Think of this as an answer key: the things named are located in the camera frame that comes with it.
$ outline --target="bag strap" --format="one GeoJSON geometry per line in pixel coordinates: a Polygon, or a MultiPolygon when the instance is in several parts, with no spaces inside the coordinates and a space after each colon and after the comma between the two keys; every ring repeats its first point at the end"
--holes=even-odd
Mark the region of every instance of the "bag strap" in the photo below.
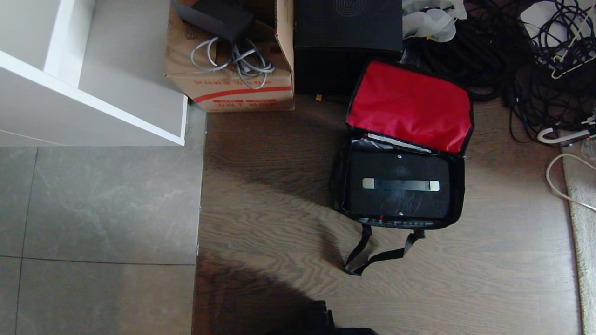
{"type": "Polygon", "coordinates": [[[414,245],[414,243],[416,241],[425,237],[423,230],[415,230],[410,235],[408,235],[408,238],[406,239],[406,244],[403,248],[378,253],[378,254],[374,255],[373,257],[371,257],[368,260],[368,262],[366,262],[365,264],[356,268],[355,270],[348,269],[347,266],[350,264],[350,262],[353,261],[354,258],[356,258],[356,256],[359,255],[364,250],[364,248],[367,246],[368,240],[371,238],[372,234],[373,234],[373,229],[371,228],[370,225],[362,225],[362,238],[360,239],[360,242],[354,248],[354,250],[352,251],[350,256],[348,256],[347,261],[343,266],[343,269],[348,274],[361,276],[364,269],[367,268],[367,266],[371,265],[372,263],[380,262],[382,260],[403,258],[405,253],[408,252],[408,250],[414,245]]]}

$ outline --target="wooden floor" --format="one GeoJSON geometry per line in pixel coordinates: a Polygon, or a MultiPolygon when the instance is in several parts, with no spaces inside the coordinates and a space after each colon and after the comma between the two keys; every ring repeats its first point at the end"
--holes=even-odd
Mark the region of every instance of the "wooden floor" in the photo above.
{"type": "MultiPolygon", "coordinates": [[[[475,105],[459,222],[363,277],[339,270],[360,238],[327,206],[344,110],[299,97],[294,112],[208,115],[194,334],[265,334],[320,299],[381,335],[581,332],[567,206],[544,180],[557,150],[513,142],[499,101],[475,105]]],[[[408,233],[373,228],[369,251],[408,233]]]]}

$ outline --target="open bag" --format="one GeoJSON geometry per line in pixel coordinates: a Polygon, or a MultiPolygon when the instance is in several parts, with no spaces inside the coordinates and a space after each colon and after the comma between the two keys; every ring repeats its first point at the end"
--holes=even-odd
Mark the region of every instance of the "open bag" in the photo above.
{"type": "Polygon", "coordinates": [[[362,224],[344,270],[362,275],[381,260],[402,258],[427,229],[455,223],[464,203],[464,153],[473,128],[465,89],[415,67],[373,60],[348,108],[350,129],[330,178],[332,207],[362,224]],[[355,269],[371,226],[411,229],[401,249],[355,269]]]}

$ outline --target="floor tile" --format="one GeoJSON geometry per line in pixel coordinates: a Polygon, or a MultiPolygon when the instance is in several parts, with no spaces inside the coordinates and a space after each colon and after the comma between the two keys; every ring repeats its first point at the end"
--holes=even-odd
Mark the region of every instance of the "floor tile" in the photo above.
{"type": "Polygon", "coordinates": [[[190,335],[194,270],[25,259],[17,335],[190,335]]]}
{"type": "Polygon", "coordinates": [[[0,334],[14,334],[19,258],[0,257],[0,334]]]}
{"type": "Polygon", "coordinates": [[[185,147],[40,148],[24,254],[195,264],[204,112],[185,147]]]}
{"type": "Polygon", "coordinates": [[[0,148],[0,256],[21,256],[37,148],[0,148]]]}

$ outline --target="white shelf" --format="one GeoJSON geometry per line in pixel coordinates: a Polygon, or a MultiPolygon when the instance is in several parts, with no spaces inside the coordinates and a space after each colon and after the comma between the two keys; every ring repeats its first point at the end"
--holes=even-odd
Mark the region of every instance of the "white shelf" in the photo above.
{"type": "Polygon", "coordinates": [[[95,0],[61,0],[44,72],[79,86],[95,0]]]}
{"type": "Polygon", "coordinates": [[[60,0],[0,0],[0,50],[44,68],[60,0]]]}
{"type": "Polygon", "coordinates": [[[169,1],[0,0],[0,146],[184,145],[169,1]]]}
{"type": "Polygon", "coordinates": [[[187,98],[164,76],[169,6],[96,0],[79,89],[184,137],[187,98]]]}

